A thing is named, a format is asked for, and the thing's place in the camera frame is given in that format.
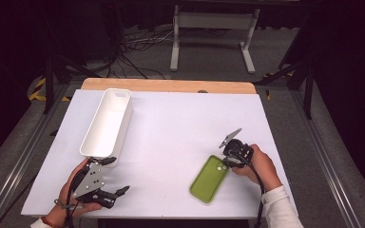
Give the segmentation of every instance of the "metal bar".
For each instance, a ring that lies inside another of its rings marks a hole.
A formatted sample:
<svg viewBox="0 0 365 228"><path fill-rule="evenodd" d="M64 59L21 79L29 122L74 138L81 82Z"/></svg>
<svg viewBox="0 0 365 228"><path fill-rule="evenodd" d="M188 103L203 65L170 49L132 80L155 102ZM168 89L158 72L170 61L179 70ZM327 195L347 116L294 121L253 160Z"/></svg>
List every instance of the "metal bar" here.
<svg viewBox="0 0 365 228"><path fill-rule="evenodd" d="M307 127L307 130L310 133L310 136L314 142L316 148L316 155L321 165L322 171L324 172L325 178L328 181L328 184L331 187L333 195L336 199L336 203L339 207L339 210L345 219L345 222L348 227L361 227L355 211L346 196L345 190L342 187L342 183L340 182L336 170L334 169L331 161L328 157L328 154L322 144L322 140L318 135L316 127L313 124L312 120L309 120L306 114L303 111L303 104L301 100L301 96L298 91L291 91L291 95L293 100L295 101L297 110L304 122L304 125Z"/></svg>
<svg viewBox="0 0 365 228"><path fill-rule="evenodd" d="M14 193L17 185L19 184L20 180L22 179L28 165L29 161L32 158L35 150L37 149L41 138L43 136L44 130L48 125L49 120L51 119L53 113L55 112L58 104L61 102L65 92L67 91L67 85L59 85L59 89L55 94L55 101L53 106L49 109L48 114L43 115L40 119L39 123L37 124L34 132L31 135L31 138L26 145L25 149L23 150L19 160L14 165L12 171L8 175L4 186L0 191L0 217L6 210L10 202L10 198Z"/></svg>

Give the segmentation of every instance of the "gray floor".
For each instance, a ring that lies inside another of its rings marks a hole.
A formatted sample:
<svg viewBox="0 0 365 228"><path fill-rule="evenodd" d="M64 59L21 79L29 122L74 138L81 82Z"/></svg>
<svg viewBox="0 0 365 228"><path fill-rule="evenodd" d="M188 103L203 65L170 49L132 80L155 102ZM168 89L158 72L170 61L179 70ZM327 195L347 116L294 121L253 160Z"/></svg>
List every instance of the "gray floor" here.
<svg viewBox="0 0 365 228"><path fill-rule="evenodd" d="M245 37L245 33L241 31L228 31L223 36L211 35L200 30L186 32L181 38L179 70L176 72L169 70L172 47L169 38L148 50L132 51L125 56L137 67L160 71L166 79L254 82L260 80L265 73L278 71L279 62L297 32L296 29L285 28L257 29L250 46L250 54L257 71L254 75L246 72L238 49L241 37ZM89 66L94 67L95 64L91 62ZM122 62L115 63L111 70L113 73L110 77L141 77L135 69ZM161 78L158 73L145 70L143 72L149 78ZM74 77L70 85L65 88L58 85L57 90L65 89L66 96L72 96L75 89L81 86L82 80L82 76ZM30 85L30 90L34 89L37 81L38 79ZM289 91L283 81L276 81L268 87L257 86L256 89L291 182L299 217L304 226L365 227L365 181L338 135L317 87L314 87L312 121L304 120L303 113L298 108L298 97L301 97L302 89ZM265 89L270 89L270 99L266 97ZM54 136L50 134L60 127L68 105L69 102L59 102L52 109L52 113L44 116L42 113L45 103L32 101L23 119L2 145L0 191L8 189L10 182L6 184L6 181L13 180L11 171L18 165L19 158L24 158L21 156L25 150L31 150L29 161L25 164L27 169L18 173L12 190L6 195L5 192L0 192L0 212L14 201L38 172L54 140ZM37 126L42 120L47 124L39 138L41 140L35 145L30 145L29 140L35 136ZM310 126L314 127L317 139ZM330 164L334 167L334 176L332 172L325 172L329 170ZM34 222L35 218L20 215L27 196L28 191L9 210L0 227L28 227ZM347 217L347 213L355 213L355 216ZM97 227L96 220L82 219L82 227Z"/></svg>

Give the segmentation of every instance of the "green phone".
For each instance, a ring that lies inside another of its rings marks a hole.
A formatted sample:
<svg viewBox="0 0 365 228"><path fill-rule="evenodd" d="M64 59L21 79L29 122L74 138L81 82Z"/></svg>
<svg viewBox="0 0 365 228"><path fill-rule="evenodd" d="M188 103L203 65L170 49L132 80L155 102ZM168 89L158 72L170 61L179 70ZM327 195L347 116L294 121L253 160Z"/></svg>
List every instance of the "green phone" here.
<svg viewBox="0 0 365 228"><path fill-rule="evenodd" d="M215 197L226 176L228 167L222 160L211 155L189 188L189 192L203 202L209 203Z"/></svg>

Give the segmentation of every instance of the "gripper camera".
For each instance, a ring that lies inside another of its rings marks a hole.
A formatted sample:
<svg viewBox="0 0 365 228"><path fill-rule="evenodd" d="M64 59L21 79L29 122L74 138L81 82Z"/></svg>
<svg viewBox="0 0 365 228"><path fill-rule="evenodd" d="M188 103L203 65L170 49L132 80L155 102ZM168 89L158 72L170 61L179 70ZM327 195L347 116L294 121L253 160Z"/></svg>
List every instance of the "gripper camera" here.
<svg viewBox="0 0 365 228"><path fill-rule="evenodd" d="M254 154L253 148L248 144L242 143L240 140L234 139L241 132L241 128L226 136L219 148L224 147L223 163L229 167L243 168L244 165L251 163Z"/></svg>
<svg viewBox="0 0 365 228"><path fill-rule="evenodd" d="M126 186L114 194L101 190L101 187L105 185L102 166L116 160L114 157L102 160L89 158L88 164L75 175L72 181L70 188L73 191L73 197L81 202L98 202L103 207L111 208L115 200L129 189L129 186Z"/></svg>

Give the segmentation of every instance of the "wooden edge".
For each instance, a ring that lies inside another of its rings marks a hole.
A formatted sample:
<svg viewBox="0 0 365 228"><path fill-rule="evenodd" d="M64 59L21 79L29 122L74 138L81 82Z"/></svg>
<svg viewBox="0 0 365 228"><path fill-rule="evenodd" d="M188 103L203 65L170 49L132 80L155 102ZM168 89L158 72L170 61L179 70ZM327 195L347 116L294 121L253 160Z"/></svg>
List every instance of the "wooden edge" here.
<svg viewBox="0 0 365 228"><path fill-rule="evenodd" d="M241 82L87 78L81 87L90 90L108 88L124 88L131 91L257 94L253 84Z"/></svg>

